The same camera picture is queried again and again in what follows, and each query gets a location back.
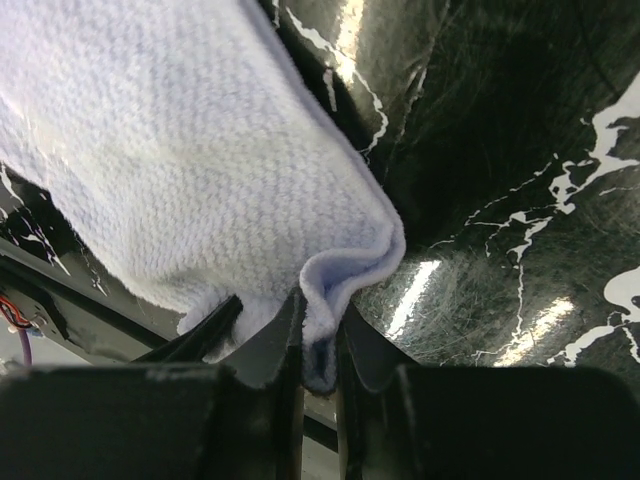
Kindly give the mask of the white terry towel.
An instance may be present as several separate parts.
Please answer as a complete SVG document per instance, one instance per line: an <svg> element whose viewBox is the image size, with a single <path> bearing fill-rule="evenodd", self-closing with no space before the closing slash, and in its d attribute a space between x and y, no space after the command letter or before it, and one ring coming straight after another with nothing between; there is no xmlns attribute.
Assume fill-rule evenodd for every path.
<svg viewBox="0 0 640 480"><path fill-rule="evenodd" d="M352 295L406 249L255 1L3 2L1 160L180 333L234 296L240 345L299 288L315 392Z"/></svg>

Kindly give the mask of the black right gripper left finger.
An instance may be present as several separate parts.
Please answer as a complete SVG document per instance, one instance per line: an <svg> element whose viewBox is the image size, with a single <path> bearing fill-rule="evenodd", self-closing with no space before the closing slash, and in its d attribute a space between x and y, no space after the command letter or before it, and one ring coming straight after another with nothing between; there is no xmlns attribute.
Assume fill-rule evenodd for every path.
<svg viewBox="0 0 640 480"><path fill-rule="evenodd" d="M5 479L297 479L301 327L292 291L217 364L44 366L1 382Z"/></svg>

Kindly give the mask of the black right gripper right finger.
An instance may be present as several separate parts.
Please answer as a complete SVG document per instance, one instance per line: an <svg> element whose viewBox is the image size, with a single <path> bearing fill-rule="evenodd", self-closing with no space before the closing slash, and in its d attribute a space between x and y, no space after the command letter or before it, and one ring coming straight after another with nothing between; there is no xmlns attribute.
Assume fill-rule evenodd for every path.
<svg viewBox="0 0 640 480"><path fill-rule="evenodd" d="M345 479L639 475L639 407L607 372L422 366L355 308L336 356Z"/></svg>

